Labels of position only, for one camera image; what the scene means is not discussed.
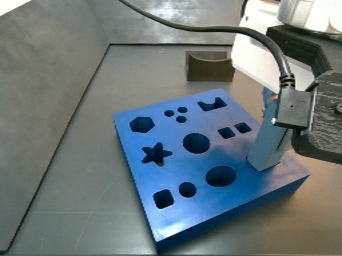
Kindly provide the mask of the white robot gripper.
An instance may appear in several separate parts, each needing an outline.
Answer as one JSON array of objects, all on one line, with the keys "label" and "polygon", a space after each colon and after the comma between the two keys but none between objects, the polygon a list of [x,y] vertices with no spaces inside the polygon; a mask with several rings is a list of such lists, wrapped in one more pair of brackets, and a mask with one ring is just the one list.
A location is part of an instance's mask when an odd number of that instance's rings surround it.
[{"label": "white robot gripper", "polygon": [[[277,2],[249,0],[240,26],[266,33],[269,27],[282,25],[277,18],[278,9]],[[280,69],[270,51],[256,39],[238,34],[232,59],[234,67],[266,87],[262,90],[262,98],[264,111],[268,111],[270,104],[278,99],[280,92]],[[312,68],[290,57],[288,61],[296,76],[296,89],[304,91],[314,81]]]}]

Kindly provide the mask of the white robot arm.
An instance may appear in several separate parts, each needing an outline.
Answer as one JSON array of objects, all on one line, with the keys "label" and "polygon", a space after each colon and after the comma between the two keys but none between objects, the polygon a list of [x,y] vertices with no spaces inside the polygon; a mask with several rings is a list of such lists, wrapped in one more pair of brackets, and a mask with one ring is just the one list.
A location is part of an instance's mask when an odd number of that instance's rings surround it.
[{"label": "white robot arm", "polygon": [[[342,0],[248,0],[241,25],[280,45],[297,77],[297,88],[334,70],[342,73]],[[264,86],[264,99],[280,91],[278,67],[266,47],[253,38],[236,37],[234,67]]]}]

